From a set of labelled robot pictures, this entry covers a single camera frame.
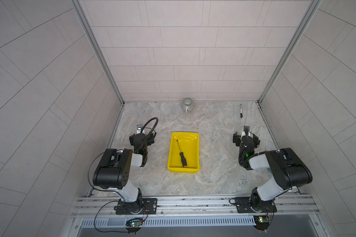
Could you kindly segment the orange black handled screwdriver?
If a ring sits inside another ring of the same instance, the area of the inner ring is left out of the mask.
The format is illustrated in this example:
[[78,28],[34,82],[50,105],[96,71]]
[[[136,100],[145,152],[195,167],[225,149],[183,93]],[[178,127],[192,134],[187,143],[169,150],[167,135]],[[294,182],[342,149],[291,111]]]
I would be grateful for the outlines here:
[[183,151],[181,150],[181,147],[180,147],[180,144],[179,144],[178,140],[177,140],[177,144],[178,144],[178,147],[179,147],[179,150],[180,150],[180,157],[181,157],[181,162],[182,162],[183,168],[187,168],[187,160],[185,158],[185,155],[184,155]]

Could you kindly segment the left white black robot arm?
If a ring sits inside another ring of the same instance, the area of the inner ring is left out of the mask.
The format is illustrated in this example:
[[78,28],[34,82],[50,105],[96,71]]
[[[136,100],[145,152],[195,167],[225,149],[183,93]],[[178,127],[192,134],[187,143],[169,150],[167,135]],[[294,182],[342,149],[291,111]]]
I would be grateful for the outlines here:
[[114,207],[117,215],[155,214],[156,198],[144,198],[139,188],[130,181],[131,167],[144,167],[148,159],[148,146],[154,143],[158,118],[148,120],[138,126],[137,132],[129,137],[133,149],[106,149],[98,157],[100,161],[94,174],[88,177],[93,189],[100,187],[102,192],[115,192],[120,196]]

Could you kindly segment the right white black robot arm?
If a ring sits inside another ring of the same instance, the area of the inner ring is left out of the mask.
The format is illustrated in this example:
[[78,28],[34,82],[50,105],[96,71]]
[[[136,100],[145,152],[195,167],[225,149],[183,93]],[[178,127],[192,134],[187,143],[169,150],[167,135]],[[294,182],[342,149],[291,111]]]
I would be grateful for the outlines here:
[[275,212],[274,200],[293,187],[301,187],[312,182],[312,174],[291,148],[255,153],[260,146],[260,139],[244,126],[242,133],[232,136],[232,142],[239,148],[238,162],[246,170],[269,168],[273,177],[265,184],[252,190],[247,202],[234,204],[246,205],[254,212]]

